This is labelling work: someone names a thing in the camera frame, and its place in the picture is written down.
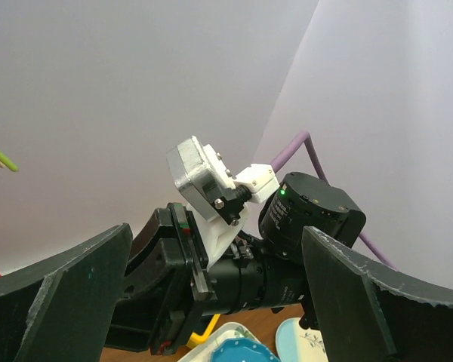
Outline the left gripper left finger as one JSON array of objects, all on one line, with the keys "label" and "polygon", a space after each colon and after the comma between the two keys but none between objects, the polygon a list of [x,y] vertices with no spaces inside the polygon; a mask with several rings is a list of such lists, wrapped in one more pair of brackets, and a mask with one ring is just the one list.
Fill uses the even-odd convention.
[{"label": "left gripper left finger", "polygon": [[131,249],[121,224],[0,277],[0,361],[98,361]]}]

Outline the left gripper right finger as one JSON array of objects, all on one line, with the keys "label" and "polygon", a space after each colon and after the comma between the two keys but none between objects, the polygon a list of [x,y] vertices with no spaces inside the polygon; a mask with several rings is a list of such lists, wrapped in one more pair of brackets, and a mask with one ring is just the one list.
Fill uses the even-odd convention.
[{"label": "left gripper right finger", "polygon": [[302,236],[303,328],[329,361],[453,361],[453,290],[351,250],[314,227]]}]

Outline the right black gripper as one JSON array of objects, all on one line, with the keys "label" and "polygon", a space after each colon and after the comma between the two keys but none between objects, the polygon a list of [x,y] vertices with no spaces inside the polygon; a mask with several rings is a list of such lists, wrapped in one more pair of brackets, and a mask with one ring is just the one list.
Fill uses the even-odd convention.
[{"label": "right black gripper", "polygon": [[156,247],[166,236],[166,215],[153,214],[132,242],[122,286],[123,298],[138,298],[155,293],[161,282],[165,285],[156,321],[150,301],[121,301],[112,314],[107,348],[142,352],[149,349],[150,338],[151,354],[172,355],[187,344],[211,298],[208,256],[193,212],[180,203],[167,208],[175,242],[161,241],[159,255]]}]

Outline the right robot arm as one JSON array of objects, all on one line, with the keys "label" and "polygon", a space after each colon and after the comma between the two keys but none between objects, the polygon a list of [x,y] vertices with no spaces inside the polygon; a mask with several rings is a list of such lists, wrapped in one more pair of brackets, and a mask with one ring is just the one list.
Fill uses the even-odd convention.
[{"label": "right robot arm", "polygon": [[124,291],[106,335],[107,348],[171,355],[216,314],[301,305],[303,328],[317,328],[301,239],[313,226],[352,247],[365,214],[342,189],[301,172],[285,175],[263,206],[259,236],[235,233],[207,264],[199,219],[182,204],[154,210],[133,240]]}]

